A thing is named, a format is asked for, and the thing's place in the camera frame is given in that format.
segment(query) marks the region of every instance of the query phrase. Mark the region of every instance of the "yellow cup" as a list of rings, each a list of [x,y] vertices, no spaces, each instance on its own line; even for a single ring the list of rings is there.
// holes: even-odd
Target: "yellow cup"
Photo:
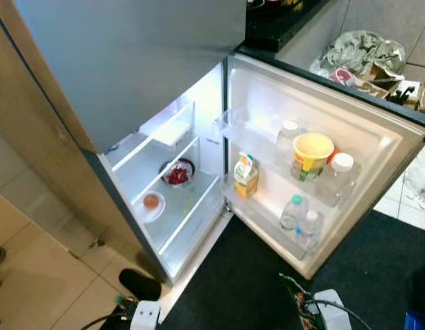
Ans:
[[[314,180],[323,171],[334,149],[334,143],[326,135],[306,133],[297,136],[294,140],[293,176],[304,182]]]

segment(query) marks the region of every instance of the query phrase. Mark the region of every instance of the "black cable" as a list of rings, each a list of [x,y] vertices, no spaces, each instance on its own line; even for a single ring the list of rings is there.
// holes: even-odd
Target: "black cable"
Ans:
[[[85,325],[83,328],[81,328],[81,330],[86,330],[86,329],[90,328],[92,325],[95,325],[96,323],[104,321],[108,318],[116,318],[118,316],[123,317],[123,316],[125,316],[125,314],[124,313],[115,313],[115,314],[109,314],[109,315],[103,316],[101,318],[97,318],[96,320],[90,322],[88,325]]]
[[[325,305],[331,305],[331,306],[333,306],[333,307],[336,307],[336,308],[339,308],[339,309],[342,309],[343,311],[346,311],[348,314],[350,314],[351,316],[353,316],[360,324],[362,324],[367,330],[371,330],[371,327],[369,327],[368,325],[367,325],[367,323],[365,323],[363,320],[362,320],[362,318],[360,318],[358,315],[356,315],[354,312],[352,312],[350,309],[348,309],[348,308],[346,308],[346,307],[344,307],[344,306],[342,306],[342,305],[339,305],[339,304],[337,304],[336,302],[332,302],[332,301],[328,301],[328,300],[319,300],[319,299],[316,299],[316,300],[306,300],[305,302],[304,302],[304,305],[309,305],[309,304],[325,304]]]

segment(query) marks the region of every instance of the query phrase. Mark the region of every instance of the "water bottle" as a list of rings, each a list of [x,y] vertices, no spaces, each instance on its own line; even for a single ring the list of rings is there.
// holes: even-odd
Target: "water bottle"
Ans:
[[[290,163],[294,154],[293,141],[298,135],[298,125],[291,120],[285,120],[276,138],[276,156],[282,162]]]
[[[298,220],[304,217],[306,211],[303,198],[300,195],[292,196],[292,199],[287,203],[280,218],[280,226],[284,230],[293,230],[296,228]]]
[[[321,173],[315,185],[315,195],[329,206],[335,206],[343,193],[350,193],[354,159],[348,153],[337,153]]]
[[[322,228],[322,217],[316,211],[309,210],[305,217],[298,220],[295,229],[298,244],[307,249],[312,248],[318,241]]]

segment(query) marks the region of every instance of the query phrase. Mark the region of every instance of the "white bottle cap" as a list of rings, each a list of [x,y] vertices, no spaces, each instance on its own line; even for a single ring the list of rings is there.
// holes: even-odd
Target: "white bottle cap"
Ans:
[[[349,172],[353,168],[355,160],[348,153],[337,153],[330,163],[330,166],[336,172]]]
[[[298,124],[291,120],[285,120],[283,122],[283,128],[286,131],[296,131],[298,129]]]
[[[310,222],[315,222],[318,220],[318,213],[316,211],[310,210],[306,214],[306,219]]]

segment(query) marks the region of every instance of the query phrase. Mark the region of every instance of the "black mat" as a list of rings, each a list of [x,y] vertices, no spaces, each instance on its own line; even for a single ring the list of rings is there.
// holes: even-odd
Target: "black mat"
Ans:
[[[162,328],[301,329],[284,272],[311,292],[334,288],[375,330],[402,329],[406,280],[424,264],[425,231],[372,212],[306,281],[234,217]]]

